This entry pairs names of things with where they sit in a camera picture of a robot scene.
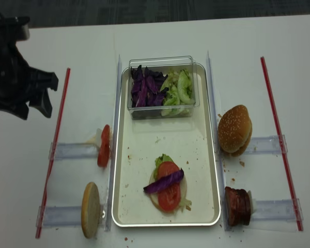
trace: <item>black robotic arm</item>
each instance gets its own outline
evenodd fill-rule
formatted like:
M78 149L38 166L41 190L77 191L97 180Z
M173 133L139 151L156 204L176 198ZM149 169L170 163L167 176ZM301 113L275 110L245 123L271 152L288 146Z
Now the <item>black robotic arm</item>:
M47 89L57 91L58 78L54 72L30 67L16 47L17 41L29 38L29 21L29 17L4 18L0 14L0 110L26 120L29 102L50 118Z

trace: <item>burger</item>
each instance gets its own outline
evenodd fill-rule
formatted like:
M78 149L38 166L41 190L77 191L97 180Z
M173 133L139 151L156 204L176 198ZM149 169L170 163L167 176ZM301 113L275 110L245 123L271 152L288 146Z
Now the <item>burger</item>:
M227 111L218 125L218 139L222 150L232 157L246 150L252 137L253 125L248 110L238 105Z

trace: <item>hamburger bun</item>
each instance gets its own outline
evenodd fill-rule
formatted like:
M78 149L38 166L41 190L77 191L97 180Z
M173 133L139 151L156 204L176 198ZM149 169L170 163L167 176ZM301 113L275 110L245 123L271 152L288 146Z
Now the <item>hamburger bun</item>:
M244 105L235 106L227 111L219 122L219 144L231 156L240 156L247 149L252 131L252 121L247 108Z
M154 172L151 174L150 179L149 179L149 184L155 182L154 179ZM181 199L186 198L186 192L187 192L187 181L186 181L186 177L184 176L184 178L180 181L180 195L181 195ZM164 211L160 205L159 205L159 199L158 199L158 195L157 194L150 194L150 200L151 202L154 204L154 206L159 209L162 212L166 212Z
M82 230L87 239L92 238L97 230L100 216L100 197L94 182L87 184L82 202Z

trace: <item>tomato slice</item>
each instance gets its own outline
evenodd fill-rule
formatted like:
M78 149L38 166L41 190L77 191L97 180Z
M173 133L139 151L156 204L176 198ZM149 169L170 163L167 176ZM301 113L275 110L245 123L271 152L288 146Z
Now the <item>tomato slice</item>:
M109 156L110 156L110 147L109 147L109 136L110 128L109 125L105 125L101 133L101 147L98 155L98 166L107 167Z
M175 210L181 200L179 183L174 183L169 188L159 192L158 200L163 211L171 212Z
M160 167L158 169L157 180L159 180L161 177L165 177L177 171L179 171L179 167L174 162L163 162L162 164L160 164Z
M178 170L179 167L174 162L163 162L158 169L158 179ZM167 189L159 192L158 200L163 211L171 212L175 210L181 200L180 184L174 183Z
M108 141L109 143L109 135L110 135L110 127L109 125L105 125L102 133L101 133L101 140L103 141Z

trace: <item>gray carpet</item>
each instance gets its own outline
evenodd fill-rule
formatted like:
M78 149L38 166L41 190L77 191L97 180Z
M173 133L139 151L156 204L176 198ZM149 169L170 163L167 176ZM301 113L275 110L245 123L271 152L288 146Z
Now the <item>gray carpet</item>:
M0 0L0 11L53 27L309 14L310 0Z

